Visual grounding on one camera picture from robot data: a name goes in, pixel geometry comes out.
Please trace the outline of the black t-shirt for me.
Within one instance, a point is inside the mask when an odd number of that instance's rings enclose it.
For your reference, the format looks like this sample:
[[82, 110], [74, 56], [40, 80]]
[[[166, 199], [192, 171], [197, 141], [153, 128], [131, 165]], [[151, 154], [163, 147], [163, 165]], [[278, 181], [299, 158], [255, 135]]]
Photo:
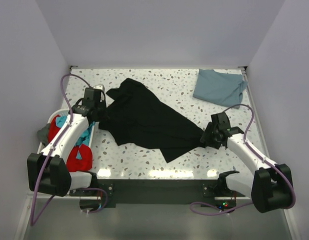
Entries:
[[110, 132], [117, 145], [132, 143], [159, 149], [167, 163], [205, 146], [200, 141], [203, 130], [161, 102], [142, 83], [127, 78], [106, 94], [113, 102], [98, 127]]

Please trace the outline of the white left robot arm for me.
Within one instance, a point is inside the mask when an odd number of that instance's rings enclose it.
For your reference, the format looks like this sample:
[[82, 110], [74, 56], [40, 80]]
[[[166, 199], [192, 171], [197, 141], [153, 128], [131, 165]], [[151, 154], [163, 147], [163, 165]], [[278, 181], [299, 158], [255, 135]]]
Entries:
[[65, 196], [69, 191], [88, 188], [97, 177], [88, 170], [70, 172], [67, 160], [79, 137], [92, 123], [106, 117], [105, 87], [87, 87], [83, 98], [70, 110], [52, 141], [38, 153], [27, 158], [29, 189], [52, 196]]

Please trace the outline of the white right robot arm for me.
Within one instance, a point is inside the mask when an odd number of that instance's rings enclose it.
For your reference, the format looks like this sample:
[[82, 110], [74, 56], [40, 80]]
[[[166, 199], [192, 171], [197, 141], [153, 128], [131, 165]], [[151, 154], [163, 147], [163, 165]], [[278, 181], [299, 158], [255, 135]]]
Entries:
[[247, 138], [247, 132], [231, 126], [225, 112], [211, 115], [200, 141], [215, 149], [225, 147], [234, 153], [250, 170], [244, 176], [237, 170], [219, 174], [216, 192], [237, 192], [252, 200], [260, 213], [277, 209], [290, 209], [296, 203], [291, 169], [277, 164]]

